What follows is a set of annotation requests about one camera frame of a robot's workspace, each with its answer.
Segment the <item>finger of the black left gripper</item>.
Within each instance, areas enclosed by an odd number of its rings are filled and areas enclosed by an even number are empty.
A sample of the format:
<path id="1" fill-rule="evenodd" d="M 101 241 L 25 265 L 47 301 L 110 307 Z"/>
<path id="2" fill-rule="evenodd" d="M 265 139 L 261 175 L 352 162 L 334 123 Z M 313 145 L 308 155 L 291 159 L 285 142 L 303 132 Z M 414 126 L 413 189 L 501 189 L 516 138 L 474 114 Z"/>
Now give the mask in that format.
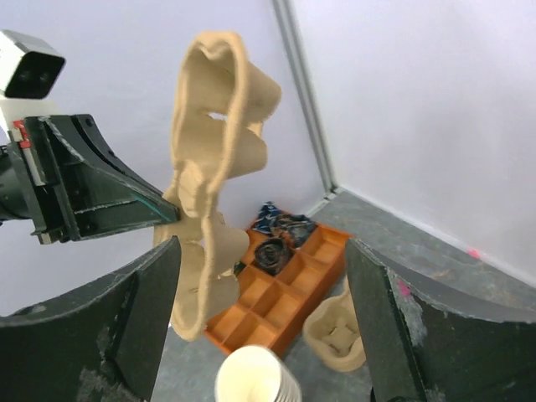
<path id="1" fill-rule="evenodd" d="M 180 220 L 178 207 L 116 157 L 90 117 L 46 116 L 44 129 L 71 241 Z"/>

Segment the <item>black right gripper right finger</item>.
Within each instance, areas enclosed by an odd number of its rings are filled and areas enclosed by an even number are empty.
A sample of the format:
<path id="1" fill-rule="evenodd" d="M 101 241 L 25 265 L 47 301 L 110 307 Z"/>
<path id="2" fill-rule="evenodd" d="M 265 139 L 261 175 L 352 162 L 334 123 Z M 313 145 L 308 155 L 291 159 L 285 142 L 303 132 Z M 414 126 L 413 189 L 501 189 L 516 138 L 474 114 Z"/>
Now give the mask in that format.
<path id="1" fill-rule="evenodd" d="M 535 314 L 345 245 L 372 401 L 533 401 Z"/>

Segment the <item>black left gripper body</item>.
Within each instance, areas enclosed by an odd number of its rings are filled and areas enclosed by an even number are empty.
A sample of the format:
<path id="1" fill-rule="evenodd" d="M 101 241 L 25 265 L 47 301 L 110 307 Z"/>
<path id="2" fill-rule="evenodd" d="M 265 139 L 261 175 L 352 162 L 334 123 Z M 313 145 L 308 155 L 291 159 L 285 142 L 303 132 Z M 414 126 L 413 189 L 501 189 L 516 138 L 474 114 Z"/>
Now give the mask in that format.
<path id="1" fill-rule="evenodd" d="M 1 220 L 29 219 L 43 245 L 96 237 L 91 115 L 29 116 L 8 125 Z"/>

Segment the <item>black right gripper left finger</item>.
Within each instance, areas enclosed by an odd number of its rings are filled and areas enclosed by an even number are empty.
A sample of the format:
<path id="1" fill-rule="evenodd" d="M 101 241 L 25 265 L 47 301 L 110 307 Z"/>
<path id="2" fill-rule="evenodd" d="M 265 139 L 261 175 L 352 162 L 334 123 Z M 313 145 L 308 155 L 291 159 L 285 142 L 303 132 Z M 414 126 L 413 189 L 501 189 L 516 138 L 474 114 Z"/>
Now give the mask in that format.
<path id="1" fill-rule="evenodd" d="M 171 238 L 117 271 L 2 317 L 1 399 L 150 400 L 180 262 Z"/>

